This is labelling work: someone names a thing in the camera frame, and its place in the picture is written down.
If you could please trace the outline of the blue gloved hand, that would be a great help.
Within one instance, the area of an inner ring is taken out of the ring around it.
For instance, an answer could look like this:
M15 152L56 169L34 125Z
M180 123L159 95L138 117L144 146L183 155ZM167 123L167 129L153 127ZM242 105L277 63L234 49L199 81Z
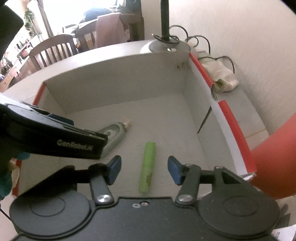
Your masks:
M29 153L22 152L5 164L4 170L1 171L1 200L7 197L18 184L21 163L29 157Z

